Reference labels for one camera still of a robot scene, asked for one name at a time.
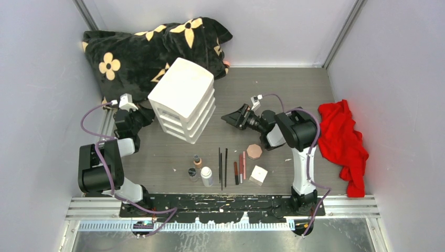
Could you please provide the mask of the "pink lip gloss tube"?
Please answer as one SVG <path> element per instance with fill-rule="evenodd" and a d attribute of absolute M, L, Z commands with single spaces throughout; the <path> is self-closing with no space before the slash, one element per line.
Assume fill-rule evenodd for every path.
<path fill-rule="evenodd" d="M 246 152 L 242 153 L 242 161 L 243 161 L 243 180 L 246 180 L 247 171 L 246 171 Z"/>

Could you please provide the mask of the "red silver lip pencil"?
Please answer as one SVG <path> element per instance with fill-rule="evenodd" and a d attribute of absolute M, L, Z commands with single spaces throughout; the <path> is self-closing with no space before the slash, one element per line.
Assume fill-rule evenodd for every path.
<path fill-rule="evenodd" d="M 243 156 L 239 155 L 239 184 L 243 183 Z"/>

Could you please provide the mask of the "white plastic drawer organizer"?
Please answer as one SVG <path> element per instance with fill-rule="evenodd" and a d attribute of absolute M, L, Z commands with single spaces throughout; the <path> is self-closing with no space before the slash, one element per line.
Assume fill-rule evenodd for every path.
<path fill-rule="evenodd" d="M 214 75 L 177 58 L 147 98 L 165 133 L 194 144 L 216 109 Z"/>

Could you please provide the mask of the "dark red lipstick tube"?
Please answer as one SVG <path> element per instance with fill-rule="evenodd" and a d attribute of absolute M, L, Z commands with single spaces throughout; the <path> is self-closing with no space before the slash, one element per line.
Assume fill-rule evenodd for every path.
<path fill-rule="evenodd" d="M 235 177 L 235 185 L 239 185 L 239 171 L 238 164 L 234 161 L 234 177 Z"/>

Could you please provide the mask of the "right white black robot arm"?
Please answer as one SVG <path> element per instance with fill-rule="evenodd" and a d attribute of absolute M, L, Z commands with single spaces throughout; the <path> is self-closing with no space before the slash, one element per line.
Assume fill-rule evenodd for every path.
<path fill-rule="evenodd" d="M 261 115 L 256 115 L 249 105 L 244 104 L 238 110 L 221 116 L 221 119 L 237 129 L 250 128 L 259 132 L 261 145 L 268 151 L 287 145 L 294 161 L 291 209 L 303 216 L 317 204 L 318 193 L 313 176 L 320 129 L 308 112 L 298 107 L 287 113 L 265 110 Z"/>

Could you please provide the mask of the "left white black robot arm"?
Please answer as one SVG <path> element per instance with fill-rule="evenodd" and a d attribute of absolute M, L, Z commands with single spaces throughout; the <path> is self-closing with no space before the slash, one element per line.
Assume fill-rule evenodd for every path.
<path fill-rule="evenodd" d="M 140 149 L 139 131 L 150 125 L 152 109 L 118 110 L 114 115 L 114 136 L 79 149 L 78 185 L 85 193 L 100 193 L 120 200 L 128 214 L 141 217 L 154 211 L 147 189 L 125 177 L 122 158 Z"/>

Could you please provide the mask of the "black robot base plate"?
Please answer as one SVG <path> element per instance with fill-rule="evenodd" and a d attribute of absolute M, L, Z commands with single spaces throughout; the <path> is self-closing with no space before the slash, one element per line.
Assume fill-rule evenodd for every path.
<path fill-rule="evenodd" d="M 150 202 L 153 211 L 176 207 L 171 222 L 177 223 L 239 223 L 244 215 L 249 224 L 282 223 L 287 217 L 310 217 L 314 211 L 292 209 L 289 195 L 151 194 Z"/>

